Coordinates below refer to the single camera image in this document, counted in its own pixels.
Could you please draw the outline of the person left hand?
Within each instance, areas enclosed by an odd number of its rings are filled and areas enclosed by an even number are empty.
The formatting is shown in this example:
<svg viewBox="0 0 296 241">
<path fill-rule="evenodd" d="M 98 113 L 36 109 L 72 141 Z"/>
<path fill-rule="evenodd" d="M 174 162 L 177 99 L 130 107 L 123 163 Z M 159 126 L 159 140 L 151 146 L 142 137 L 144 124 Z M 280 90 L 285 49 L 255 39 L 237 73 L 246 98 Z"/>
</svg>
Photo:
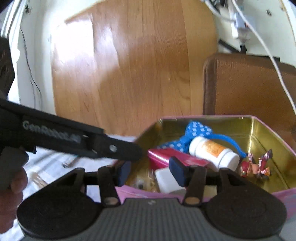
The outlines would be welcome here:
<svg viewBox="0 0 296 241">
<path fill-rule="evenodd" d="M 16 219 L 16 210 L 23 200 L 23 191 L 28 184 L 28 176 L 24 168 L 16 173 L 13 178 L 10 189 L 1 191 L 1 234 L 7 232 L 13 227 Z"/>
</svg>

